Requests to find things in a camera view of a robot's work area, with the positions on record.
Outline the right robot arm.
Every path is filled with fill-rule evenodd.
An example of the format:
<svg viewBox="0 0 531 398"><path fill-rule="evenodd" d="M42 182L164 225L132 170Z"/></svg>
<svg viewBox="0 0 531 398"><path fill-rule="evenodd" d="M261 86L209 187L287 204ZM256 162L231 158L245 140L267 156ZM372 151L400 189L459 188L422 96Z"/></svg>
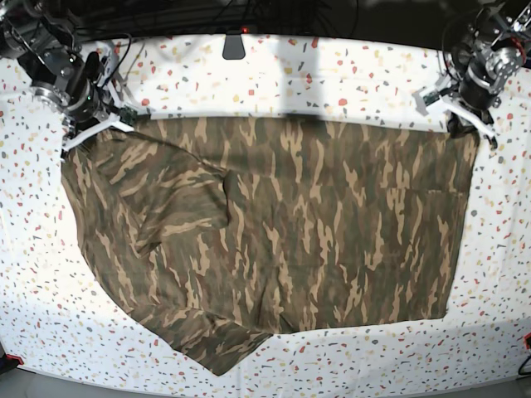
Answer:
<svg viewBox="0 0 531 398"><path fill-rule="evenodd" d="M84 55L81 30L59 1L1 3L1 56L17 61L33 97L62 116L63 153L106 129L130 133L139 116L113 82L124 62L117 46L105 40L102 52Z"/></svg>

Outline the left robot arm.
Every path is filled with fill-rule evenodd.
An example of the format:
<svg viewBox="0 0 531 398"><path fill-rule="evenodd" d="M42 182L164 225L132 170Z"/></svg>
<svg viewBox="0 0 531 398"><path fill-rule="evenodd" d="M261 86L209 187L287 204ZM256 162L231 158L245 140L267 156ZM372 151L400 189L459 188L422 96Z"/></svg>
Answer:
<svg viewBox="0 0 531 398"><path fill-rule="evenodd" d="M498 147L492 108L509 80L530 57L530 2L518 12L507 1L492 1L449 22L441 35L444 69L431 87L413 94L419 114L436 104L448 113L452 138L476 133Z"/></svg>

